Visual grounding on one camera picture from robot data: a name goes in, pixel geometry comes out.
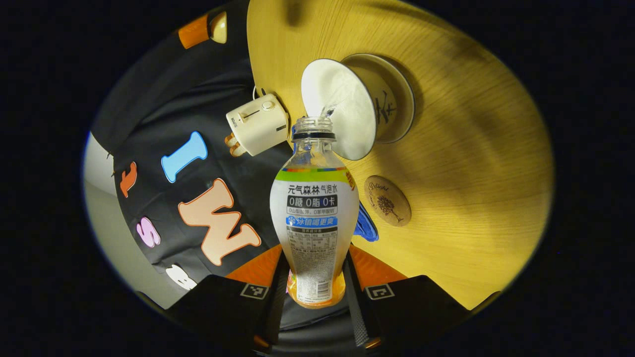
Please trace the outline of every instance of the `wooden tabletop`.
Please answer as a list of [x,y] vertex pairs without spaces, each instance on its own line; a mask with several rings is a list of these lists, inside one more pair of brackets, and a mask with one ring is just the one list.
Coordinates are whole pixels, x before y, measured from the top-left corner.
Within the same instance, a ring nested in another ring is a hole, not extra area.
[[315,59],[371,53],[410,82],[417,110],[405,138],[343,162],[358,184],[395,183],[411,220],[389,225],[360,190],[380,238],[353,244],[409,277],[428,275],[468,309],[516,277],[547,222],[554,167],[540,113],[494,55],[396,0],[251,0],[247,35],[258,90],[275,93],[293,123]]

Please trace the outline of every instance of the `orange letter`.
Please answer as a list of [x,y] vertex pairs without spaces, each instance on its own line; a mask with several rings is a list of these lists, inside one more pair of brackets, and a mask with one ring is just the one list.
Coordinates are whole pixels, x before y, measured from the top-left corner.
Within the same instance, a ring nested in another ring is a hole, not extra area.
[[123,192],[123,196],[128,198],[128,190],[130,190],[137,181],[137,164],[132,161],[130,163],[130,173],[126,175],[126,172],[121,173],[121,183],[119,184],[119,188],[121,192]]
[[239,212],[214,213],[218,209],[234,206],[234,198],[229,192],[225,181],[220,178],[214,180],[210,189],[188,203],[179,203],[178,212],[181,219],[188,226],[208,226],[201,250],[214,265],[220,266],[220,259],[240,248],[260,245],[260,237],[249,224],[240,226],[240,232],[229,237],[238,220]]

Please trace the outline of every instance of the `blue fabric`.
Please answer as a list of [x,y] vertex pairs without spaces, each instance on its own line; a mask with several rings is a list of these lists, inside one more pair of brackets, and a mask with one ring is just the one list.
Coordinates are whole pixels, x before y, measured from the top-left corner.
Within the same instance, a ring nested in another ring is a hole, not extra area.
[[[291,135],[295,133],[295,125],[291,127]],[[296,143],[293,143],[293,153],[295,154]],[[365,240],[369,242],[374,242],[379,240],[379,233],[377,232],[377,227],[373,223],[373,220],[368,215],[368,212],[364,208],[364,205],[359,202],[359,214],[358,214],[358,222],[355,226],[355,233],[353,235],[362,236]]]

